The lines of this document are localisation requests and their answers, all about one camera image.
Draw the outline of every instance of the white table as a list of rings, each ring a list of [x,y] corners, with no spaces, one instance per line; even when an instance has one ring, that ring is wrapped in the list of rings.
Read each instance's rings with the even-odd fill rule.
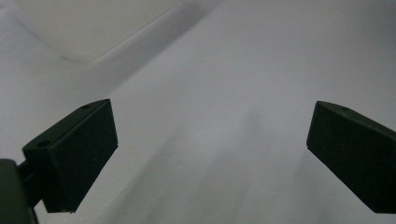
[[[0,157],[110,98],[120,147],[75,214],[41,203],[41,223],[395,223],[305,145],[317,100],[396,130],[395,23],[387,0],[190,0],[84,64],[0,8]]]

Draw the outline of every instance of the white surface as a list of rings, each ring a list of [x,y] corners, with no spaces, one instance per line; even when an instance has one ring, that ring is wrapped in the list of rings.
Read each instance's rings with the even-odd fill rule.
[[[24,24],[64,57],[91,61],[160,17],[178,0],[8,0]]]
[[[317,100],[396,130],[394,1],[191,1],[118,58],[73,63],[0,11],[0,156],[111,98],[120,147],[42,223],[395,223],[306,150]]]

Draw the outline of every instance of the gray background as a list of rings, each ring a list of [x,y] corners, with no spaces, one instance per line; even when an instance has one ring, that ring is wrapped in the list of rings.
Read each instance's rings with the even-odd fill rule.
[[[41,203],[41,223],[395,223],[305,145],[317,100],[396,130],[395,24],[390,0],[182,1],[86,64],[0,7],[0,158],[110,98],[119,149],[75,214]]]

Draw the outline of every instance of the screw hole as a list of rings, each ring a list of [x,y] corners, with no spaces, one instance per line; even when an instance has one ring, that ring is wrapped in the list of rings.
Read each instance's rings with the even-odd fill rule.
[[[37,144],[38,147],[46,147],[50,144],[50,141],[42,141]]]

